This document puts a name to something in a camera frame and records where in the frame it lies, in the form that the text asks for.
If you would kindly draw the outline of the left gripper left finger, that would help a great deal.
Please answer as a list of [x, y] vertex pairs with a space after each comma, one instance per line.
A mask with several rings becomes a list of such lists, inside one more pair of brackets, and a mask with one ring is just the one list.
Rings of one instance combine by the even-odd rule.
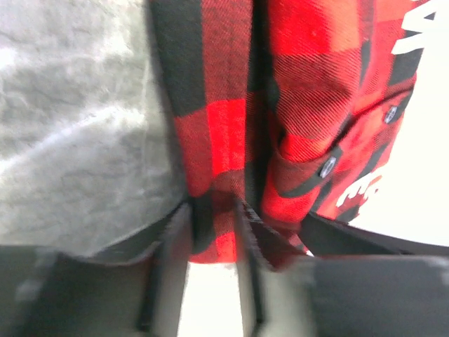
[[2, 336], [175, 336], [191, 210], [94, 256], [42, 246], [1, 247]]

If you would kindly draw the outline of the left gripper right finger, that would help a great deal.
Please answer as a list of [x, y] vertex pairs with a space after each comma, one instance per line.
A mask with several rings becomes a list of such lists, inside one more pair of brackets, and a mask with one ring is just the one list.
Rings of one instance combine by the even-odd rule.
[[448, 255], [315, 256], [235, 215], [245, 336], [448, 335]]

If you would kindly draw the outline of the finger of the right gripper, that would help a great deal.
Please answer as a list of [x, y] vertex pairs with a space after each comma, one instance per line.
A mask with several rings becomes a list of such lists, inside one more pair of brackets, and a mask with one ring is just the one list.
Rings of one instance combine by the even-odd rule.
[[308, 214], [300, 240], [315, 256], [417, 255], [447, 256], [447, 246], [422, 244], [377, 234], [346, 223]]

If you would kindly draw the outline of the red black plaid shirt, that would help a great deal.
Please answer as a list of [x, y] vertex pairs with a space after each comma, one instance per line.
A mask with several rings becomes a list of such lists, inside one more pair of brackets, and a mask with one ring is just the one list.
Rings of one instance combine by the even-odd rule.
[[194, 263], [233, 263], [234, 197], [292, 240], [348, 223], [388, 162], [436, 1], [152, 1]]

